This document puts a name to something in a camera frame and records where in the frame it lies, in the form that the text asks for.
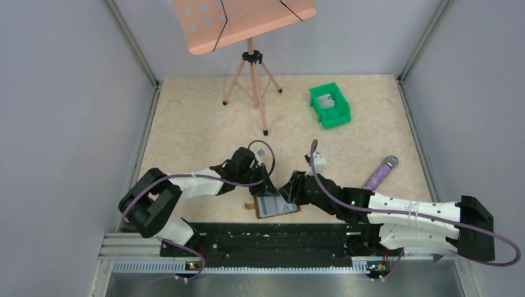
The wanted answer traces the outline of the brown leather card holder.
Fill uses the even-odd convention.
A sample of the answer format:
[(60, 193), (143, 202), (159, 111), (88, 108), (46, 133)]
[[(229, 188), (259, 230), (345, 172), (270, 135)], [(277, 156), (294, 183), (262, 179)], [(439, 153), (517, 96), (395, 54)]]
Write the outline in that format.
[(245, 210), (255, 213), (257, 219), (279, 217), (301, 210), (300, 206), (288, 203), (282, 196), (257, 196), (244, 203)]

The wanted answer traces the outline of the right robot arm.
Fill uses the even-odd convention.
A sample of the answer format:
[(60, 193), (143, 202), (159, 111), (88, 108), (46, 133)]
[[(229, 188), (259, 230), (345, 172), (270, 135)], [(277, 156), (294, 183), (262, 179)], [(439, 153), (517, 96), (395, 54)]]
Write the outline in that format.
[(386, 249), (430, 247), (448, 249), (471, 260), (495, 260), (493, 215), (472, 196), (460, 202), (431, 203), (389, 197), (358, 187), (340, 187), (334, 181), (294, 171), (279, 194), (290, 203), (311, 204), (346, 223), (379, 225), (377, 235)]

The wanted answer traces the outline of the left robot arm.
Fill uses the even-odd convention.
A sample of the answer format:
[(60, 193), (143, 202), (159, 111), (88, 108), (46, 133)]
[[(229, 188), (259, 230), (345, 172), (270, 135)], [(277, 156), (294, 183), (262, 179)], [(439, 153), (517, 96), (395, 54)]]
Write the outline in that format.
[(246, 187), (252, 196), (278, 196), (270, 171), (258, 153), (238, 148), (231, 158), (196, 173), (168, 175), (148, 170), (120, 200), (118, 210), (129, 227), (143, 238), (160, 238), (186, 245), (197, 231), (173, 213), (178, 202), (201, 196), (220, 196)]

